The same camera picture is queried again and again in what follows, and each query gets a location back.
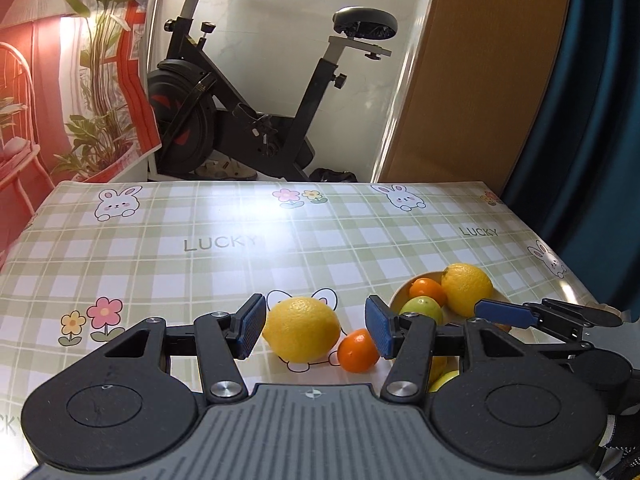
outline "table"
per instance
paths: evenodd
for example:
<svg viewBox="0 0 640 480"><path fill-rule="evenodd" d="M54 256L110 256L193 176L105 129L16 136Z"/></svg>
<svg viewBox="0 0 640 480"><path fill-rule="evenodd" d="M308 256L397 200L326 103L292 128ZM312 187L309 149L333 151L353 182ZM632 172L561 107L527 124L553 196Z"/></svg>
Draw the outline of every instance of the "table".
<svg viewBox="0 0 640 480"><path fill-rule="evenodd" d="M335 305L349 333L364 327L369 294L389 301L413 276L453 262L482 267L515 303L595 304L479 182L111 186L60 183L0 272L0 449L16 457L3 479L34 463L19 429L30 391L149 316L188 324L234 312L254 292L269 304L315 295ZM238 365L249 390L257 382L379 388L390 368L380 361L349 374L332 361L286 364L260 339ZM175 358L172 374L200 389L194 358Z"/></svg>

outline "tiled wall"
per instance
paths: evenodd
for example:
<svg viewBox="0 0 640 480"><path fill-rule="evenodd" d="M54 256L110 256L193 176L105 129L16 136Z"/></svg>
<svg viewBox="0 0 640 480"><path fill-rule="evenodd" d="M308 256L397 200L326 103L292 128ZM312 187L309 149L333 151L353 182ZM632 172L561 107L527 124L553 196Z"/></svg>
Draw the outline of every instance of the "tiled wall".
<svg viewBox="0 0 640 480"><path fill-rule="evenodd" d="M162 24L179 13L184 0L160 0L156 17L153 66L164 57L169 34ZM381 42L391 58L373 61L345 51L339 71L348 79L341 90L330 87L308 137L318 166L353 171L370 179L380 152L390 103L398 91L407 54L415 53L429 0L200 0L192 36L200 22L217 25L205 51L257 110L293 115L308 80L333 33L332 15L347 6L376 7L397 19L396 37Z"/></svg>

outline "cartoon bunny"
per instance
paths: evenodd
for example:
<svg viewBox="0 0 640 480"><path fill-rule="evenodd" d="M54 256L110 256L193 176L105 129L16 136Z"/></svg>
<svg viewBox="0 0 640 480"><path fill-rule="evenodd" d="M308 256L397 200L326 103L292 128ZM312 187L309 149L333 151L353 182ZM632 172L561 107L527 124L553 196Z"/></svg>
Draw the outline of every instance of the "cartoon bunny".
<svg viewBox="0 0 640 480"><path fill-rule="evenodd" d="M414 207L419 207L420 209L426 207L420 197L406 190L406 186L400 186L400 184L374 186L372 184L371 187L379 193L384 193L389 199L389 202L402 211L411 211Z"/></svg>
<svg viewBox="0 0 640 480"><path fill-rule="evenodd" d="M112 216L131 216L140 207L140 202L134 196L142 186L127 187L116 193L113 189L103 189L98 198L102 200L95 210L95 217L104 222Z"/></svg>
<svg viewBox="0 0 640 480"><path fill-rule="evenodd" d="M316 290L312 295L312 298L316 300L322 301L324 304L327 304L332 309L336 309L338 306L338 295L331 290L330 288L321 288L320 290ZM280 303L283 300L288 300L292 298L292 295L287 294L283 290L272 290L269 294L267 294L267 308L271 310L277 303ZM346 335L346 332L340 329L342 334ZM337 358L337 350L333 350L325 361L318 361L315 363L288 363L284 359L279 358L284 364L287 365L287 368L291 372L295 372L297 374L301 374L302 372L306 372L311 368L311 365L321 365L329 363L331 366L340 366Z"/></svg>
<svg viewBox="0 0 640 480"><path fill-rule="evenodd" d="M564 278L564 273L567 271L567 268L564 266L564 263L562 263L560 258L547 249L540 240L536 240L536 245L536 247L528 247L527 249L529 249L529 252L537 259L542 260L552 274L556 275L558 278Z"/></svg>

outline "red chair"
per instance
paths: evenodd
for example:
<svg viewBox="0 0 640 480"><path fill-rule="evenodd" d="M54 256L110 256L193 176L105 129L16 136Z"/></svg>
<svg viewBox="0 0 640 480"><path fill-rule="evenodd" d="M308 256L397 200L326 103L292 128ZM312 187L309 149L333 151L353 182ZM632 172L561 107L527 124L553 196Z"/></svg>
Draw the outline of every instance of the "red chair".
<svg viewBox="0 0 640 480"><path fill-rule="evenodd" d="M11 115L11 122L0 130L0 192L14 186L26 212L34 215L33 205L20 182L20 173L33 164L49 190L54 189L51 177L42 165L35 125L34 92L31 71L24 56L15 47L0 41L0 92L13 97L13 104L23 105Z"/></svg>

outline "exercise bike seat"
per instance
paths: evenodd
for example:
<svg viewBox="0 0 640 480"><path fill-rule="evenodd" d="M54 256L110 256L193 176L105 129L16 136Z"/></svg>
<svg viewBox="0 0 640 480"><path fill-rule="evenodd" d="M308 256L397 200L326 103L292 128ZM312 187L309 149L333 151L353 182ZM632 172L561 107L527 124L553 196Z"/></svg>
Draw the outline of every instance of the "exercise bike seat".
<svg viewBox="0 0 640 480"><path fill-rule="evenodd" d="M334 30L349 38L388 40L396 35L398 21L384 10L345 7L334 14Z"/></svg>

